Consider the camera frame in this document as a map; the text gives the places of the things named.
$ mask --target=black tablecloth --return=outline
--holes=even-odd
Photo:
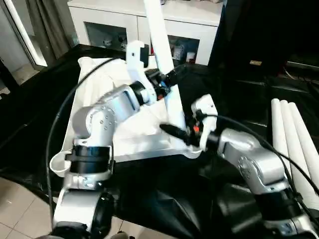
[[[53,67],[41,71],[17,92],[0,100],[0,176],[15,181],[45,199],[44,152],[55,114],[70,89],[77,83],[78,58],[122,57],[124,53],[78,45]],[[301,81],[261,76],[236,76],[232,72],[189,65],[179,85],[186,114],[190,104],[211,94],[218,113],[244,122],[271,141],[270,102],[272,98],[295,102],[313,140],[319,148],[319,111],[316,85]],[[68,104],[53,136],[52,156],[60,151],[72,107]],[[219,130],[233,125],[217,122]],[[53,191],[58,195],[62,180],[52,174]],[[246,228],[246,218],[258,215],[253,198],[241,193],[240,175],[215,153],[198,159],[181,155],[117,163],[108,188],[116,198],[116,215],[122,219],[178,238],[211,238]],[[236,207],[220,205],[232,200]],[[231,219],[223,214],[232,213]]]

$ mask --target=curtain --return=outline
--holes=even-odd
[[[35,38],[48,66],[71,47],[52,0],[26,0]]]

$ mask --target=white tray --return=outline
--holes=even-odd
[[[84,77],[95,66],[107,59],[92,59],[89,57],[82,57],[78,60],[81,66],[79,80]],[[150,57],[149,68],[156,68],[156,61],[154,57]],[[132,80],[126,70],[126,63],[124,60],[112,61],[95,73],[93,73],[76,91],[72,110],[63,142],[62,149],[59,153],[66,154],[70,152],[73,147],[73,139],[76,137],[72,128],[72,118],[74,114],[84,106],[89,106],[95,102],[106,92],[111,91],[114,87],[122,84],[131,84]],[[182,149],[175,149],[172,147],[171,138],[162,132],[159,128],[161,122],[168,122],[167,111],[164,100],[160,100],[151,106],[142,106],[140,112],[132,116],[116,129],[113,137],[114,144],[114,159],[117,162],[130,161],[143,158],[152,158],[159,156],[167,156],[174,154],[184,154],[189,158],[196,158],[200,151],[196,149],[193,151],[192,147],[186,145]],[[52,159],[61,160],[63,157],[56,157]],[[53,166],[52,170],[59,176],[64,174],[67,170],[63,161],[52,162],[50,165],[59,165],[59,169]]]

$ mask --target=white pole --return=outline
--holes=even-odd
[[[160,0],[144,0],[146,16],[149,22],[152,46],[159,70],[163,74],[174,69],[171,57],[165,22],[161,11]],[[186,129],[183,107],[180,100],[178,85],[171,87],[171,92],[165,97],[165,105],[169,123]],[[170,143],[175,149],[185,149],[185,143],[175,137],[169,137]]]
[[[145,12],[149,22],[152,46],[159,70],[163,74],[174,69],[168,36],[165,28],[160,0],[144,0]]]
[[[281,113],[281,106],[280,101],[278,99],[271,100],[271,118],[273,130],[273,146],[278,152],[282,153],[285,156],[289,156],[284,129],[284,122]],[[286,159],[283,160],[291,175],[290,162]]]
[[[289,103],[311,180],[319,186],[319,154],[295,103]]]
[[[292,159],[296,164],[298,164],[298,166],[303,169],[307,175],[310,175],[303,150],[298,139],[298,134],[294,125],[294,120],[291,115],[288,102],[280,101],[280,105],[284,121],[289,158]],[[291,173],[296,189],[301,193],[305,205],[308,208],[319,210],[319,198],[315,194],[312,187],[309,185],[308,181],[293,166],[291,167]]]

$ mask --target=white cabinet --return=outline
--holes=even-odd
[[[68,2],[81,44],[125,50],[127,42],[151,46],[143,0],[72,0]],[[219,26],[222,3],[169,0],[162,6],[174,59],[207,65]]]
[[[139,38],[134,15],[78,7],[70,12],[81,44],[124,50],[126,42]]]
[[[174,46],[181,45],[184,58],[187,52],[194,52],[196,64],[208,64],[217,33],[216,26],[165,20],[165,27],[173,56]],[[138,17],[138,29],[139,39],[151,46],[149,24],[146,17]]]

